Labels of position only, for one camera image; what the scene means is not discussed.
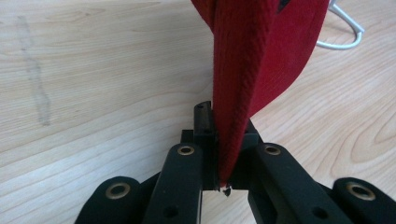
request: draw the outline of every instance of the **black mechanism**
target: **black mechanism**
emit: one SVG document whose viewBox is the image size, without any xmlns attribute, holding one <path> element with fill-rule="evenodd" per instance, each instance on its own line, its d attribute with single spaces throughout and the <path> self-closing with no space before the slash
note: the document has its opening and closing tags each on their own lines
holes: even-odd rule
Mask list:
<svg viewBox="0 0 396 224">
<path fill-rule="evenodd" d="M 200 223 L 202 191 L 219 190 L 210 102 L 195 106 L 194 130 L 183 130 L 180 142 L 145 182 L 118 176 L 101 184 L 76 223 Z M 396 223 L 396 202 L 380 189 L 356 178 L 320 185 L 285 148 L 264 143 L 251 122 L 228 187 L 226 195 L 248 190 L 257 223 Z"/>
</svg>

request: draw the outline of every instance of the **brass grommet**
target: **brass grommet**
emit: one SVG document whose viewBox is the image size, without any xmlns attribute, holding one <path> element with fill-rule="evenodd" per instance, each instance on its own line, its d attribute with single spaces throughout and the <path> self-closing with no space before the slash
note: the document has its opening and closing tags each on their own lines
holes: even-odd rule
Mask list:
<svg viewBox="0 0 396 224">
<path fill-rule="evenodd" d="M 375 199 L 375 194 L 372 190 L 356 182 L 348 182 L 346 184 L 346 189 L 350 194 L 364 201 L 372 201 Z"/>
<path fill-rule="evenodd" d="M 114 192 L 115 188 L 120 188 L 121 189 L 120 192 Z M 117 200 L 117 199 L 125 197 L 125 195 L 127 195 L 130 190 L 131 190 L 131 187 L 126 183 L 123 183 L 123 182 L 115 183 L 115 184 L 110 185 L 110 187 L 107 188 L 106 197 L 111 200 Z"/>
<path fill-rule="evenodd" d="M 194 153 L 194 148 L 188 146 L 182 146 L 177 149 L 177 153 L 182 156 L 190 156 L 192 153 Z"/>
<path fill-rule="evenodd" d="M 273 155 L 273 156 L 277 156 L 280 154 L 280 149 L 277 147 L 264 147 L 264 151 L 267 154 Z"/>
</svg>

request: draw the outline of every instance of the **mark on table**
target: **mark on table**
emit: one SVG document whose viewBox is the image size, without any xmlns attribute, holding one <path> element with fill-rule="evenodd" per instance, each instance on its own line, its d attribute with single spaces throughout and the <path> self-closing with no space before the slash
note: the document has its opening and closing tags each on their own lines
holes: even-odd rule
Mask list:
<svg viewBox="0 0 396 224">
<path fill-rule="evenodd" d="M 50 98 L 43 88 L 40 63 L 28 51 L 34 42 L 25 17 L 18 17 L 17 28 L 18 38 L 21 42 L 22 56 L 26 63 L 26 72 L 32 87 L 35 107 L 37 108 L 38 122 L 44 126 L 48 126 L 50 125 Z"/>
</svg>

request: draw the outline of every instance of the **wood grain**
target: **wood grain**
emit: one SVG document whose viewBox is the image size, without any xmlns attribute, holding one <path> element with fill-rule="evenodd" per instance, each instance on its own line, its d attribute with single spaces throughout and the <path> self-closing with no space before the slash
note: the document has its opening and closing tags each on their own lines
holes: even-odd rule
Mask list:
<svg viewBox="0 0 396 224">
<path fill-rule="evenodd" d="M 396 199 L 396 3 L 342 1 L 365 29 L 316 48 L 252 120 L 320 183 L 356 176 Z M 320 39 L 346 43 L 329 14 Z M 212 95 L 213 38 L 190 1 L 0 3 L 0 223 L 73 223 L 104 180 L 161 170 Z M 205 192 L 203 223 L 254 223 L 247 194 Z"/>
</svg>

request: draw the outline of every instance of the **red fabric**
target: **red fabric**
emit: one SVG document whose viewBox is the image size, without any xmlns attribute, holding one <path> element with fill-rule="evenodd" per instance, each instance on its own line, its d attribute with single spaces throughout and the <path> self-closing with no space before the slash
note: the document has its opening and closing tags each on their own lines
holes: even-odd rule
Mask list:
<svg viewBox="0 0 396 224">
<path fill-rule="evenodd" d="M 318 40 L 329 0 L 192 0 L 215 37 L 213 112 L 224 185 L 248 119 L 288 88 Z"/>
</svg>

